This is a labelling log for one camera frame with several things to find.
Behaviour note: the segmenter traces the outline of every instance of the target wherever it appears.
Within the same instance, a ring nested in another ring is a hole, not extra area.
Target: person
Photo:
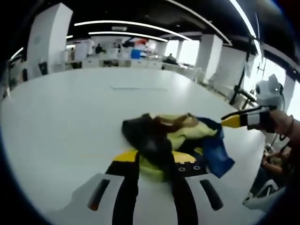
[[[163,60],[163,62],[165,63],[169,63],[169,64],[174,64],[174,65],[178,65],[176,59],[173,57],[172,53],[170,53],[165,60]]]
[[[264,155],[250,192],[254,195],[257,194],[269,180],[273,180],[279,188],[284,187],[288,178],[288,175],[284,173],[288,156],[289,152],[282,151]]]
[[[75,58],[75,49],[74,48],[71,48],[70,58],[71,58],[71,60],[74,60],[74,58]]]
[[[98,44],[97,47],[95,48],[95,53],[99,54],[100,52],[102,52],[102,47],[100,44]]]
[[[275,133],[284,135],[290,139],[288,146],[291,148],[286,157],[288,166],[282,168],[283,173],[290,174],[283,195],[272,206],[271,210],[256,225],[267,224],[289,224],[294,223],[299,218],[297,207],[300,203],[300,122],[293,116],[288,116],[285,112],[274,110],[270,112],[270,117],[274,121]],[[267,130],[267,127],[257,127],[259,130]]]

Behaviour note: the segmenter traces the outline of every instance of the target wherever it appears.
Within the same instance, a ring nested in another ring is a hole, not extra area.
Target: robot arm
[[[230,113],[221,118],[222,126],[248,129],[263,127],[268,133],[274,133],[276,123],[270,116],[272,110],[282,106],[283,87],[273,74],[267,81],[260,81],[256,85],[258,107]]]

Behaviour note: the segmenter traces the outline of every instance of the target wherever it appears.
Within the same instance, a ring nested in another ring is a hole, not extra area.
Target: blue cloth
[[[203,158],[199,160],[207,162],[211,173],[220,178],[228,172],[235,163],[226,152],[223,143],[224,132],[222,125],[208,118],[198,117],[197,119],[205,123],[209,128],[217,130],[216,135],[202,139],[201,148],[203,149]]]

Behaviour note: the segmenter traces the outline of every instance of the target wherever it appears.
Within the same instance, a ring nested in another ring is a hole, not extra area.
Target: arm
[[[272,158],[272,157],[280,157],[281,153],[280,152],[273,152],[271,154],[267,155],[267,158]]]
[[[286,135],[291,140],[289,147],[292,149],[300,148],[300,122],[280,110],[274,110],[270,115],[276,124],[275,132]]]
[[[272,165],[268,162],[265,162],[263,164],[263,167],[266,169],[266,170],[269,170],[275,174],[278,174],[278,175],[281,175],[282,174],[282,168],[279,167],[279,166],[276,166],[276,165]]]

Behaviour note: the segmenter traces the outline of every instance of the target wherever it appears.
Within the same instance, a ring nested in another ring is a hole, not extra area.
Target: white cabinet
[[[97,68],[99,67],[99,59],[85,59],[82,61],[83,68]]]
[[[162,66],[163,66],[162,62],[149,61],[147,67],[149,69],[161,69]]]
[[[146,68],[148,66],[147,60],[131,60],[131,67]]]

